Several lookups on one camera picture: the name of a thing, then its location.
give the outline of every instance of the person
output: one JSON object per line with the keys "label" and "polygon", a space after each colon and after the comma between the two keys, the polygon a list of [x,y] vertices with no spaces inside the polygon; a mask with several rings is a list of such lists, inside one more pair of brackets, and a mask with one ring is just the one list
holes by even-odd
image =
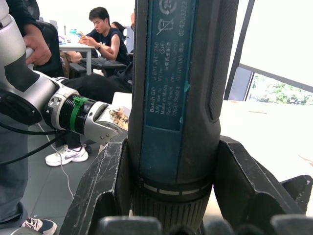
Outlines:
{"label": "person", "polygon": [[[134,25],[134,16],[132,15],[132,25]],[[103,76],[92,74],[74,79],[65,79],[62,83],[65,86],[78,91],[81,96],[90,99],[111,103],[115,92],[131,93],[133,80],[133,62],[124,70],[118,71],[113,76],[106,79]],[[64,138],[55,143],[56,147],[62,147],[59,151],[62,156],[62,164],[70,162],[82,162],[88,158],[88,153],[81,145],[80,135],[69,133]],[[61,158],[58,153],[53,153],[45,158],[49,166],[60,166]]]}
{"label": "person", "polygon": [[95,47],[107,60],[128,65],[130,60],[122,34],[118,29],[111,27],[108,11],[104,7],[94,8],[89,13],[89,20],[94,23],[94,30],[79,42]]}
{"label": "person", "polygon": [[[9,14],[15,19],[27,47],[34,50],[27,64],[43,65],[51,57],[41,28],[28,12],[23,0],[6,0]],[[0,121],[17,129],[26,130],[8,116],[0,114]],[[27,135],[0,128],[0,161],[12,160],[28,152]],[[27,218],[21,203],[28,180],[27,158],[16,163],[0,165],[0,229],[29,227],[45,235],[53,235],[56,224],[46,219]]]}
{"label": "person", "polygon": [[117,21],[114,21],[114,22],[112,22],[111,27],[112,27],[112,28],[117,28],[117,29],[121,32],[121,34],[122,34],[123,41],[126,40],[126,36],[124,35],[124,30],[125,30],[126,28],[125,28],[123,25],[121,25],[121,24],[120,24],[119,22],[117,22]]}

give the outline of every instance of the gray floor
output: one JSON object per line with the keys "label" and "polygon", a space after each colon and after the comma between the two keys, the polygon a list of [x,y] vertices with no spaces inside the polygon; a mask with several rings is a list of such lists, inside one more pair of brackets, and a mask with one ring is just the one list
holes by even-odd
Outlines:
{"label": "gray floor", "polygon": [[[45,130],[48,126],[42,123]],[[38,126],[30,127],[31,131],[40,131]],[[29,136],[28,151],[31,151],[47,142],[46,136]],[[92,153],[89,159],[83,163],[69,163],[64,166],[69,176],[70,188],[75,193],[79,181],[95,159],[99,145],[92,145]],[[62,225],[67,210],[71,204],[72,197],[67,187],[67,177],[61,167],[49,167],[45,164],[45,156],[53,153],[48,147],[39,153],[29,157],[28,185],[22,202],[28,210],[28,215],[35,218],[48,218],[58,225],[57,233]]]}

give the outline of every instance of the robotic arm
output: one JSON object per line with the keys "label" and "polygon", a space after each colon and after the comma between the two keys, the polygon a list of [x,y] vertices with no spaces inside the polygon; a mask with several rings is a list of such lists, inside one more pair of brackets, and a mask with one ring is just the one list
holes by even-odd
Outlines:
{"label": "robotic arm", "polygon": [[5,0],[0,0],[0,112],[26,125],[42,119],[57,130],[70,130],[106,145],[127,131],[122,109],[79,96],[74,89],[28,68],[25,48]]}

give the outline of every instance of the black sleeve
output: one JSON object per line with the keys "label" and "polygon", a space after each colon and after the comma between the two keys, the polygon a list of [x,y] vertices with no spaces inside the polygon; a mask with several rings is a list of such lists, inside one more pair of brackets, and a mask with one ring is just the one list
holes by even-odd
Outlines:
{"label": "black sleeve", "polygon": [[97,30],[94,29],[89,34],[86,34],[86,36],[92,37],[96,42],[99,43],[99,33],[97,32]]}
{"label": "black sleeve", "polygon": [[42,30],[36,20],[28,12],[23,0],[6,0],[6,2],[10,9],[9,14],[15,19],[22,36],[25,35],[24,26],[26,24],[33,24],[40,29],[40,31]]}

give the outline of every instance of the black pants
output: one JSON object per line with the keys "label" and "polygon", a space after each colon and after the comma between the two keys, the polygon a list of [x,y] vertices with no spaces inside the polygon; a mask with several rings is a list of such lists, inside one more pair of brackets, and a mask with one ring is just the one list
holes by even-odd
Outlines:
{"label": "black pants", "polygon": [[[114,78],[104,78],[97,74],[91,74],[79,78],[68,79],[62,82],[67,87],[78,91],[79,95],[96,101],[102,101],[111,104],[115,92],[131,93],[131,88],[123,86]],[[56,147],[68,145],[70,149],[81,146],[80,135],[69,133],[64,138],[56,141]]]}

